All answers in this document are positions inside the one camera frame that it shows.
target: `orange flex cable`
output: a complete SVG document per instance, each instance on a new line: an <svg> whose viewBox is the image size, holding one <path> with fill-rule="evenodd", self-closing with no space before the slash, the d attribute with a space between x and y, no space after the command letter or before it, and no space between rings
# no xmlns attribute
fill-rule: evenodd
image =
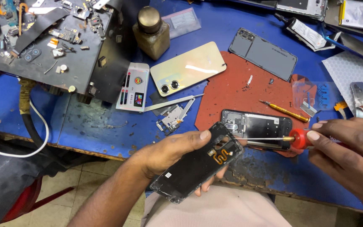
<svg viewBox="0 0 363 227"><path fill-rule="evenodd" d="M228 153L225 149L222 149L221 151L222 155L218 155L218 158L217 158L217 154L214 154L213 158L214 160L218 163L218 164L222 164L224 161L226 161L227 157L226 155L230 155L230 153Z"/></svg>
<svg viewBox="0 0 363 227"><path fill-rule="evenodd" d="M19 36L22 35L22 7L25 7L25 12L27 13L29 8L26 3L19 4Z"/></svg>

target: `camera lens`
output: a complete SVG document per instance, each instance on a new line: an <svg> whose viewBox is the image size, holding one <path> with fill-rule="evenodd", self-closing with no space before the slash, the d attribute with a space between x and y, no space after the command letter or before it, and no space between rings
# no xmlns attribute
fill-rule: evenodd
<svg viewBox="0 0 363 227"><path fill-rule="evenodd" d="M169 86L168 86L168 85L162 85L162 87L160 88L160 91L161 91L163 94L167 94L167 93L169 93Z"/></svg>
<svg viewBox="0 0 363 227"><path fill-rule="evenodd" d="M178 89L179 88L179 82L177 81L177 80L174 80L174 81L172 81L172 83L170 84L170 86L174 89L174 90L176 90L176 89Z"/></svg>

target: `blue workbench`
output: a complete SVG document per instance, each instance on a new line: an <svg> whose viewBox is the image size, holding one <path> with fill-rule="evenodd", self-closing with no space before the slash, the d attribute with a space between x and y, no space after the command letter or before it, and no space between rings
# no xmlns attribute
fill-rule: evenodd
<svg viewBox="0 0 363 227"><path fill-rule="evenodd" d="M140 51L135 54L134 62L144 62L152 67L210 41L215 41L219 50L227 51L236 31L243 27L296 55L298 62L295 74L304 75L311 81L332 82L321 60L339 53L340 49L313 52L305 44L283 32L283 24L272 16L271 11L236 3L197 2L189 5L184 0L151 0L151 6L157 8L162 16L193 7L201 19L202 29L172 39L170 48L156 62ZM201 94L205 86L206 81L198 83L169 96L168 99ZM148 96L154 91L154 83L150 79ZM29 138L19 115L18 96L17 79L1 75L0 132ZM151 111L119 111L115 106L97 99L85 105L77 102L76 94L53 96L41 86L33 89L32 98L50 125L52 133L49 142L53 145L127 158L143 146L164 138L163 132L155 124L159 117ZM200 97L196 99L188 116L175 133L197 130L194 122L200 101ZM151 104L151 100L147 99L146 106ZM322 111L316 116L321 120L338 118L335 111ZM315 123L316 116L312 118L311 124ZM34 113L32 117L41 137L44 137L42 121ZM125 121L128 124L121 128L105 128L106 125L122 125ZM363 210L363 205L354 195L308 161L307 151L295 158L286 158L275 152L246 149L244 157L229 169L225 180L231 183L264 192Z"/></svg>

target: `glass bottle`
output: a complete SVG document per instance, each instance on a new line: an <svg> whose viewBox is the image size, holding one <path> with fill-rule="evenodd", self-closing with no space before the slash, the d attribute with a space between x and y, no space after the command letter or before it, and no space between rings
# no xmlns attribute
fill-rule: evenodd
<svg viewBox="0 0 363 227"><path fill-rule="evenodd" d="M160 18L155 8L142 8L132 28L139 48L155 61L169 48L169 25Z"/></svg>

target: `brass bottle cap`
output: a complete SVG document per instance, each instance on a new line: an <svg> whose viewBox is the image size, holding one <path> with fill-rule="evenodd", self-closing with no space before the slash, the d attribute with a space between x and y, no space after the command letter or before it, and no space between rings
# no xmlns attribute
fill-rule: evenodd
<svg viewBox="0 0 363 227"><path fill-rule="evenodd" d="M162 25L158 10L153 7L144 7L138 12L138 27L147 34L155 34Z"/></svg>

